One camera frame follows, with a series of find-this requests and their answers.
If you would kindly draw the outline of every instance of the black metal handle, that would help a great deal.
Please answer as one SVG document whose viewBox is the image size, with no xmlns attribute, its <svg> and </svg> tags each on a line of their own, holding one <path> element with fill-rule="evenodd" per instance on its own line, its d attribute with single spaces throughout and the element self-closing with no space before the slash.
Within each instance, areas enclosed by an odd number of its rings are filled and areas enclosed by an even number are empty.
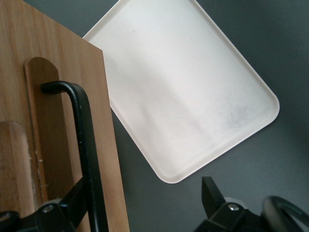
<svg viewBox="0 0 309 232">
<path fill-rule="evenodd" d="M 262 216 L 273 232 L 302 232 L 291 216 L 309 228 L 309 215 L 281 197 L 267 197 L 264 200 Z"/>
<path fill-rule="evenodd" d="M 91 111 L 86 92 L 79 85 L 65 81 L 42 84 L 41 91 L 49 94 L 66 92 L 70 97 L 74 113 L 90 229 L 93 232 L 106 232 L 108 231 L 108 224 Z"/>
</svg>

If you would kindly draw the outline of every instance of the wooden board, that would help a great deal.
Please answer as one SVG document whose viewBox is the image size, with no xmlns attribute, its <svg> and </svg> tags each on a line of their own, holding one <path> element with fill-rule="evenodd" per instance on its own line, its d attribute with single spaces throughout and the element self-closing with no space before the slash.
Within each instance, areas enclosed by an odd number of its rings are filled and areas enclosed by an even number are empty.
<svg viewBox="0 0 309 232">
<path fill-rule="evenodd" d="M 16 122 L 0 122 L 0 212 L 32 214 L 33 194 L 26 132 Z"/>
<path fill-rule="evenodd" d="M 88 94 L 109 229 L 129 231 L 102 51 L 22 0 L 0 1 L 0 30 L 0 121 L 16 121 L 26 129 L 36 204 L 47 199 L 41 190 L 23 65 L 33 57 L 43 57 L 57 67 L 60 80 L 77 83 Z M 82 174 L 73 114 L 68 97 L 62 100 L 76 182 Z"/>
</svg>

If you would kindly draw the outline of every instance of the black ring handle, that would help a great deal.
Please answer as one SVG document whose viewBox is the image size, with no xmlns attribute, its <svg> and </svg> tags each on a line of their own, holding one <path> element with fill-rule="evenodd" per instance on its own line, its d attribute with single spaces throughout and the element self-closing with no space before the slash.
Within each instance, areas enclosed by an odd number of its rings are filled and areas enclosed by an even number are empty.
<svg viewBox="0 0 309 232">
<path fill-rule="evenodd" d="M 291 216 L 309 228 L 309 215 L 281 197 L 267 197 L 264 200 L 262 216 L 273 232 L 303 232 Z"/>
</svg>

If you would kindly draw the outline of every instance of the dark gray surface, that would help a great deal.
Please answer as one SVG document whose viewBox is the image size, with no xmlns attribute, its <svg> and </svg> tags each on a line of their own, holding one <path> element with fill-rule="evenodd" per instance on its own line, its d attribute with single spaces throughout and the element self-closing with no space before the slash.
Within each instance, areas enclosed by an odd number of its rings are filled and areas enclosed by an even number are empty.
<svg viewBox="0 0 309 232">
<path fill-rule="evenodd" d="M 116 0 L 27 0 L 80 36 Z M 277 95 L 269 126 L 178 184 L 159 180 L 114 116 L 132 232 L 188 232 L 205 218 L 202 176 L 259 214 L 278 195 L 309 213 L 309 1 L 198 0 Z"/>
</svg>

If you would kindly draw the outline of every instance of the screw head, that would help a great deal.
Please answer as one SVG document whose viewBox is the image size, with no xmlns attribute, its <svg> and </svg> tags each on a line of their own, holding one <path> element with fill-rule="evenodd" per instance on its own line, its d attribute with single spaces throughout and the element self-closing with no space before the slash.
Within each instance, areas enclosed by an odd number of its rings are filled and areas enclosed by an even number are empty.
<svg viewBox="0 0 309 232">
<path fill-rule="evenodd" d="M 53 208 L 54 208 L 53 205 L 50 204 L 50 205 L 46 206 L 46 207 L 42 210 L 42 212 L 43 212 L 43 213 L 48 213 L 48 212 L 52 211 Z"/>
<path fill-rule="evenodd" d="M 5 221 L 5 220 L 9 219 L 10 217 L 11 217 L 11 214 L 7 213 L 6 215 L 3 215 L 2 217 L 0 217 L 0 222 Z"/>
<path fill-rule="evenodd" d="M 229 209 L 230 210 L 232 210 L 232 211 L 239 211 L 239 207 L 238 207 L 238 205 L 236 205 L 236 204 L 229 204 L 228 205 L 228 207 L 229 207 Z"/>
</svg>

